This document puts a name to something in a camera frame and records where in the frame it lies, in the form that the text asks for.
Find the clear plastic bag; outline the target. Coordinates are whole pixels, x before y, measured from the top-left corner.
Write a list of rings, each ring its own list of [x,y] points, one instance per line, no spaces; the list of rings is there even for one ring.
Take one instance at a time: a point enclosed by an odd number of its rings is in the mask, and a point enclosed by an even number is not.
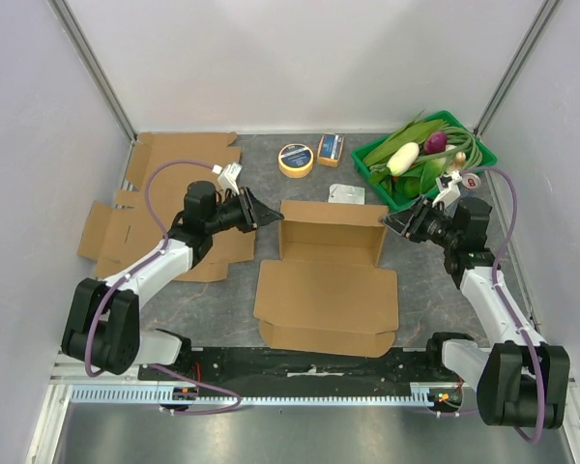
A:
[[[331,184],[328,202],[363,205],[365,203],[365,190],[362,187]]]

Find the brown cardboard box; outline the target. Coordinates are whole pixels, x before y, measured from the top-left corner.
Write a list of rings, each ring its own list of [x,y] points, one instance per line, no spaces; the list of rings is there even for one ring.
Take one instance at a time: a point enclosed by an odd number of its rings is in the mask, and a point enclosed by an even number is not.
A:
[[[399,329],[398,275],[380,267],[382,205],[284,200],[279,257],[260,265],[253,315],[273,349],[379,358]]]

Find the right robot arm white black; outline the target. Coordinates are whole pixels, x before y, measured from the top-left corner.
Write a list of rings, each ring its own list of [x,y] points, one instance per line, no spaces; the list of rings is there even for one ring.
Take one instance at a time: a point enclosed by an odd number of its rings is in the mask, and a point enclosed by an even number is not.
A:
[[[484,352],[467,335],[436,333],[434,350],[423,356],[425,373],[438,381],[461,377],[487,425],[556,429],[565,417],[570,359],[564,347],[545,341],[511,297],[486,245],[490,214],[490,205],[475,197],[461,199],[451,216],[421,199],[380,221],[411,242],[443,249],[446,271],[490,343]]]

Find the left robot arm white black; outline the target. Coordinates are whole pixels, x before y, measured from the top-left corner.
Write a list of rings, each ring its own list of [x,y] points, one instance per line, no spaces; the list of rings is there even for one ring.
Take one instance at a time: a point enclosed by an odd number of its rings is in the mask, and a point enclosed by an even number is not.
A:
[[[221,196],[208,181],[190,184],[184,207],[146,255],[103,280],[85,278],[74,290],[62,352],[82,361],[87,375],[120,375],[135,364],[158,363],[172,380],[185,379],[192,356],[183,340],[165,331],[144,332],[140,311],[176,277],[207,255],[217,233],[250,233],[283,215],[260,202],[249,188]]]

